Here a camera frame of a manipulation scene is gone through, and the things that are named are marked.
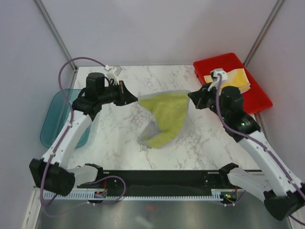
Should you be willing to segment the grey green towel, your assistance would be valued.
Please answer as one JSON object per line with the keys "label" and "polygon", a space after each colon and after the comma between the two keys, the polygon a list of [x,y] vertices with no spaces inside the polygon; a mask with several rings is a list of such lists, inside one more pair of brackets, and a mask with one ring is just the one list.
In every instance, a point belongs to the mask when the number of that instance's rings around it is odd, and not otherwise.
{"label": "grey green towel", "polygon": [[138,97],[138,104],[153,115],[137,139],[140,145],[159,149],[178,136],[188,114],[188,93],[174,90]]}

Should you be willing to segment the yellow towel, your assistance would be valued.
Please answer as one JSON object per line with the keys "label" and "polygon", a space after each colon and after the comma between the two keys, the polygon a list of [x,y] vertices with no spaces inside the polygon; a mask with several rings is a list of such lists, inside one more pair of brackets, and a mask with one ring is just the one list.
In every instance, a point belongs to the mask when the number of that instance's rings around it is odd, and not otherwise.
{"label": "yellow towel", "polygon": [[217,70],[224,73],[224,76],[222,77],[221,90],[227,86],[237,87],[241,93],[245,93],[250,90],[251,84],[243,68],[234,69],[229,72],[225,72],[223,69]]}

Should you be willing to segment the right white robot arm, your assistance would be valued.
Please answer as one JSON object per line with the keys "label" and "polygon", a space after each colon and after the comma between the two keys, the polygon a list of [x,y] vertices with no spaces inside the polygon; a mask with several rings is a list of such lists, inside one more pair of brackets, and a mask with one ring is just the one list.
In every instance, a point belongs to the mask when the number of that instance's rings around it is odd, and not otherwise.
{"label": "right white robot arm", "polygon": [[244,111],[244,98],[236,87],[218,92],[205,84],[188,93],[196,109],[210,109],[219,116],[226,133],[231,136],[259,166],[264,178],[249,174],[230,163],[218,176],[223,188],[240,187],[264,203],[267,211],[283,220],[305,205],[305,183],[281,160],[268,143],[259,124]]}

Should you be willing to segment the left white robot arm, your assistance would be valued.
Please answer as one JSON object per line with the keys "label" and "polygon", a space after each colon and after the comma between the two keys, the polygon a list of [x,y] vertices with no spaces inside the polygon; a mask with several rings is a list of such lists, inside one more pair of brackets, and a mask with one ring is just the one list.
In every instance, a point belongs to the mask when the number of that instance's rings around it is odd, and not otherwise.
{"label": "left white robot arm", "polygon": [[35,185],[41,191],[50,191],[60,196],[67,196],[81,185],[90,184],[99,188],[104,183],[102,167],[96,164],[85,164],[68,169],[72,153],[83,133],[100,113],[104,104],[113,103],[124,106],[137,102],[137,97],[128,91],[123,81],[117,84],[110,82],[105,86],[106,77],[102,73],[90,73],[86,86],[70,104],[69,119],[58,137],[41,157],[30,162],[30,171]]}

